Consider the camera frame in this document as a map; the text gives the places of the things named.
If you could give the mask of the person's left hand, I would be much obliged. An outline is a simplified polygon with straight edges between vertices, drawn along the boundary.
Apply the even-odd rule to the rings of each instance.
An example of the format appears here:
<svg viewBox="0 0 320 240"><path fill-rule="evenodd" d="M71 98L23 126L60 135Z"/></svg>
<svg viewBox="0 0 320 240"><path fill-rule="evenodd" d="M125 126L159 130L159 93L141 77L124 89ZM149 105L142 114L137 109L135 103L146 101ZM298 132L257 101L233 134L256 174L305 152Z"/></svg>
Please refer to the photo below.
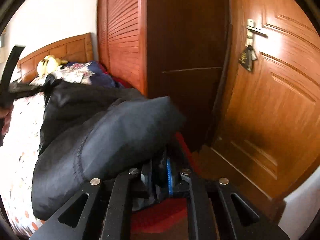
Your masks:
<svg viewBox="0 0 320 240"><path fill-rule="evenodd" d="M1 108L0 116L1 116L1 120L3 120L3 127L1 129L1 134L3 136L5 136L8 133L13 109L14 109L13 104L11 104L8 108Z"/></svg>

